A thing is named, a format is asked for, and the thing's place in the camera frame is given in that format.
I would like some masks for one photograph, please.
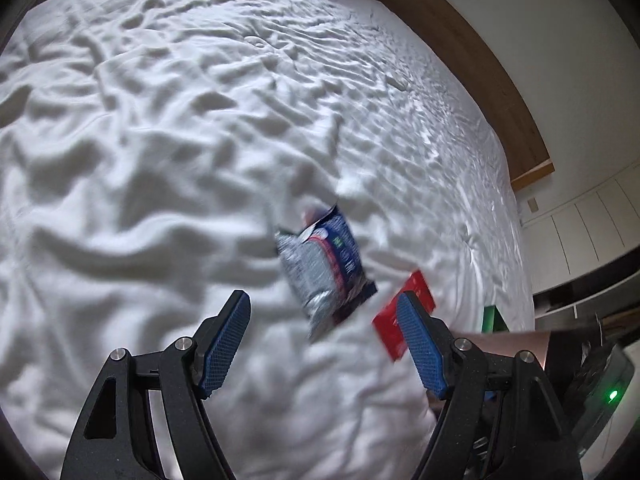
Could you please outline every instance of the blue textured rubber pad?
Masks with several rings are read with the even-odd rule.
[[[204,357],[204,373],[198,387],[206,399],[225,381],[251,317],[249,296],[243,294]]]
[[[442,371],[442,354],[405,294],[400,294],[398,298],[396,317],[422,384],[439,399],[442,398],[447,391]]]

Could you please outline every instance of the red wrapper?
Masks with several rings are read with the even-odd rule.
[[[393,361],[397,361],[406,352],[406,342],[404,341],[404,337],[402,337],[402,332],[396,319],[396,304],[398,304],[398,296],[407,290],[415,292],[415,295],[418,296],[418,299],[429,314],[436,308],[427,282],[424,281],[424,276],[420,270],[416,270],[409,276],[409,279],[404,282],[402,288],[398,290],[398,293],[393,299],[387,303],[386,307],[373,319],[373,326],[378,331],[378,335],[380,339],[382,339],[386,351]]]

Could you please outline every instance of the wrinkled white fabric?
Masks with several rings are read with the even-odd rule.
[[[416,267],[453,329],[494,303],[533,327],[500,143],[371,0],[49,0],[0,58],[0,127],[0,403],[52,478],[111,349],[235,288],[252,320],[206,405],[239,479],[410,478],[434,419],[371,320]],[[309,202],[380,290],[313,345],[273,241]]]

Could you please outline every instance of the plastic packet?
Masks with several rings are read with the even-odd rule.
[[[310,320],[309,337],[318,338],[347,319],[378,289],[367,279],[356,241],[338,206],[300,234],[279,231],[276,247],[289,283]]]

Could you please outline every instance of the white bedsheet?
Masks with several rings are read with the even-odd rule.
[[[207,411],[239,479],[411,476],[433,415],[371,320],[415,267],[451,328],[494,303],[533,328],[500,143],[372,0],[49,0],[0,58],[0,127],[0,404],[53,478],[111,349],[235,288],[252,320]],[[309,345],[273,232],[313,201],[380,291]]]

